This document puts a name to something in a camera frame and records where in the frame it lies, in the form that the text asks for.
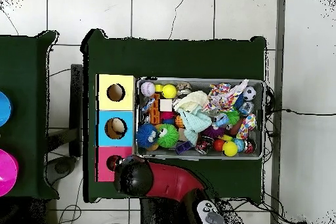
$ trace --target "round hole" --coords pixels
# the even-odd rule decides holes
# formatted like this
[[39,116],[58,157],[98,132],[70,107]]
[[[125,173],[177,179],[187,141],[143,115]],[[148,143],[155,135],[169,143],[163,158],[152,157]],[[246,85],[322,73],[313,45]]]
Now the round hole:
[[125,89],[120,84],[112,84],[107,90],[107,96],[111,101],[122,101],[125,97]]
[[120,118],[109,119],[105,124],[105,133],[111,139],[121,139],[125,136],[127,126]]
[[109,170],[114,171],[116,169],[117,161],[121,159],[121,156],[113,155],[106,160],[106,166]]

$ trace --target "pink bowl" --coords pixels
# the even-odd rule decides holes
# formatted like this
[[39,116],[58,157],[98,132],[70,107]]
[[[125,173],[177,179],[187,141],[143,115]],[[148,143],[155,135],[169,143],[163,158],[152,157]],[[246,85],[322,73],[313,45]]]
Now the pink bowl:
[[18,162],[8,152],[0,150],[0,197],[7,194],[18,177]]

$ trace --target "dark green table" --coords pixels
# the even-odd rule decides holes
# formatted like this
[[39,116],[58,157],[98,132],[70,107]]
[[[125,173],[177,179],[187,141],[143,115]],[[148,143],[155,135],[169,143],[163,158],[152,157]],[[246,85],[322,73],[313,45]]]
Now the dark green table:
[[[81,45],[84,55],[84,102],[89,104],[89,135],[84,135],[84,198],[125,198],[113,183],[95,182],[95,76],[121,74],[175,78],[264,79],[263,37],[251,41],[229,39],[210,41],[150,41],[108,39],[101,30],[91,30]],[[262,160],[156,160],[194,172],[220,197],[250,197],[261,202]]]
[[37,37],[0,35],[0,91],[12,116],[0,127],[0,148],[18,160],[19,174],[7,196],[57,198],[45,181],[47,153],[47,60],[56,32]]

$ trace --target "metal tray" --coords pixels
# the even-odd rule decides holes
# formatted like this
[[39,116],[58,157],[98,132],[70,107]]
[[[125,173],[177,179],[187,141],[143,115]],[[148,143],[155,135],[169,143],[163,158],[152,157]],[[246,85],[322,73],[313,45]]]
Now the metal tray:
[[[185,81],[190,83],[192,86],[192,91],[203,91],[208,94],[211,90],[210,84],[220,84],[220,83],[229,83],[233,85],[239,85],[243,79],[202,79],[202,78],[148,78],[141,77],[136,80],[136,96],[138,98],[138,104],[136,106],[135,113],[135,131],[138,131],[138,125],[141,118],[141,104],[144,103],[144,96],[140,92],[140,86],[142,83],[150,81],[154,84],[173,84],[177,85],[178,83]],[[256,142],[255,152],[252,154],[237,153],[233,157],[225,156],[223,153],[217,152],[213,149],[209,150],[207,155],[202,155],[197,152],[195,149],[187,150],[182,154],[177,154],[175,147],[172,148],[161,148],[159,147],[155,151],[147,151],[144,148],[140,148],[135,141],[135,154],[143,156],[146,158],[179,158],[183,160],[199,160],[199,159],[220,159],[220,160],[258,160],[264,154],[264,119],[265,119],[265,105],[266,105],[266,85],[261,80],[249,80],[249,86],[252,86],[257,95],[253,99],[255,105],[254,114],[257,116],[257,126],[249,132],[249,137]]]

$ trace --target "blue bowl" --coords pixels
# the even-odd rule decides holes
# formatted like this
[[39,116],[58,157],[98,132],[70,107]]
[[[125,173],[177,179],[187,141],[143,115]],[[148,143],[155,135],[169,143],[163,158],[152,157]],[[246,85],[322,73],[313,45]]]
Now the blue bowl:
[[2,127],[10,118],[12,112],[11,102],[9,98],[0,92],[0,127]]

